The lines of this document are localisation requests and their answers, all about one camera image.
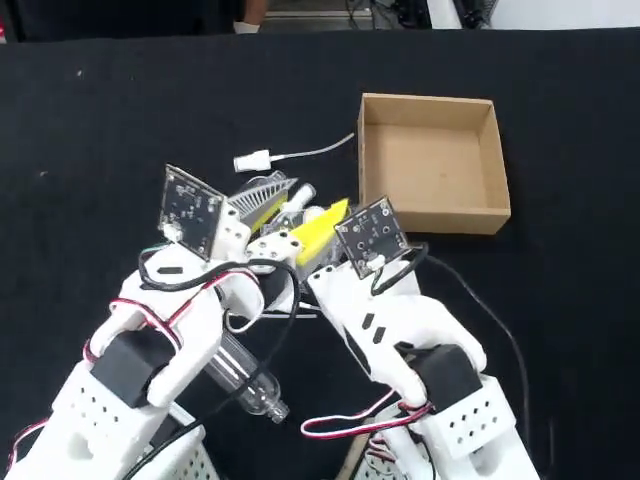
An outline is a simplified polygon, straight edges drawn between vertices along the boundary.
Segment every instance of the white plug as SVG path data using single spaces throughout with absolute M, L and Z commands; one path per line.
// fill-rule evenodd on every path
M 271 156 L 269 150 L 258 150 L 249 155 L 243 155 L 233 159 L 233 166 L 236 173 L 239 172 L 261 172 L 271 170 Z

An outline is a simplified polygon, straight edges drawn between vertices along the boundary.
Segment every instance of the robotic arm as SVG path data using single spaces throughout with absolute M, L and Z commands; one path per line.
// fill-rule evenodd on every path
M 185 182 L 178 183 L 178 175 Z M 165 236 L 174 243 L 153 249 L 144 261 L 154 281 L 180 284 L 226 262 L 246 264 L 254 258 L 247 247 L 257 251 L 258 245 L 247 245 L 251 229 L 240 221 L 232 204 L 213 195 L 207 201 L 206 185 L 197 185 L 197 179 L 177 169 L 167 178 L 177 187 L 165 187 L 165 200 L 169 198 L 169 208 L 182 209 L 184 215 L 171 212 L 161 218 Z M 215 238 L 209 242 L 203 237 L 210 254 L 202 258 L 188 220 L 198 226 L 208 214 L 216 217 Z M 186 220 L 180 223 L 179 218 Z M 292 240 L 288 234 L 275 233 L 258 241 L 279 247 L 271 261 L 293 264 L 301 246 Z M 112 301 L 109 318 L 85 345 L 84 360 L 58 393 L 34 445 L 10 465 L 6 479 L 122 479 L 145 453 L 193 422 L 175 400 L 200 371 L 209 372 L 228 391 L 248 381 L 256 369 L 255 359 L 223 324 L 229 313 L 250 322 L 260 317 L 265 298 L 258 276 L 268 277 L 273 270 L 268 266 L 227 270 L 206 283 L 176 291 L 148 288 L 139 270 L 132 273 Z M 250 413 L 267 414 L 280 422 L 288 409 L 279 396 L 275 378 L 263 373 L 239 400 Z M 201 445 L 204 436 L 203 427 L 195 428 L 134 478 L 217 480 Z
M 406 264 L 387 264 L 380 280 Z M 435 406 L 434 414 L 375 436 L 390 454 L 381 458 L 395 461 L 394 470 L 384 465 L 384 473 L 430 480 L 437 468 L 445 480 L 538 480 L 498 380 L 481 373 L 487 358 L 480 343 L 442 303 L 420 294 L 414 273 L 375 297 L 372 282 L 372 276 L 360 280 L 349 262 L 308 280 L 322 312 L 372 381 L 389 385 L 409 407 L 427 400 Z M 451 346 L 464 352 L 466 365 Z M 408 363 L 402 347 L 430 356 Z M 383 410 L 376 421 L 396 417 L 399 405 Z M 375 468 L 367 463 L 361 472 Z

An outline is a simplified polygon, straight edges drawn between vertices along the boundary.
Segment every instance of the black fabric surface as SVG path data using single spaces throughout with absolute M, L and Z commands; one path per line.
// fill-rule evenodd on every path
M 555 478 L 636 478 L 638 58 L 639 30 L 0 48 L 0 437 L 48 412 L 138 251 L 158 240 L 166 162 L 231 192 L 247 178 L 234 155 L 332 143 L 354 128 L 363 91 L 479 97 L 495 102 L 513 218 L 493 238 L 426 238 L 525 351 L 539 467 L 552 419 Z M 354 144 L 281 166 L 320 202 L 356 198 Z M 483 343 L 519 414 L 504 335 L 445 273 L 419 278 Z M 279 327 L 243 341 L 262 355 Z M 334 478 L 348 442 L 302 439 L 299 422 L 358 411 L 381 389 L 323 320 L 298 322 L 273 371 L 289 421 L 228 408 L 207 425 L 218 466 L 233 480 Z M 197 415 L 217 398 L 200 379 L 183 402 Z

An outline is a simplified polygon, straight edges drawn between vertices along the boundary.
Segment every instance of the clear plastic bottle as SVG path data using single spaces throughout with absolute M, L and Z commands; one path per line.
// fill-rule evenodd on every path
M 205 366 L 207 372 L 225 391 L 240 387 L 258 367 L 255 357 L 228 331 L 223 330 L 220 348 Z M 238 398 L 252 415 L 267 415 L 274 423 L 282 422 L 289 407 L 280 400 L 280 384 L 269 372 L 262 373 Z

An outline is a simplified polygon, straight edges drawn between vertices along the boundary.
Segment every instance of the open cardboard box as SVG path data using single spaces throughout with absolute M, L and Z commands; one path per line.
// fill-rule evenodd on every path
M 365 93 L 360 203 L 387 195 L 407 232 L 494 234 L 511 216 L 489 100 Z

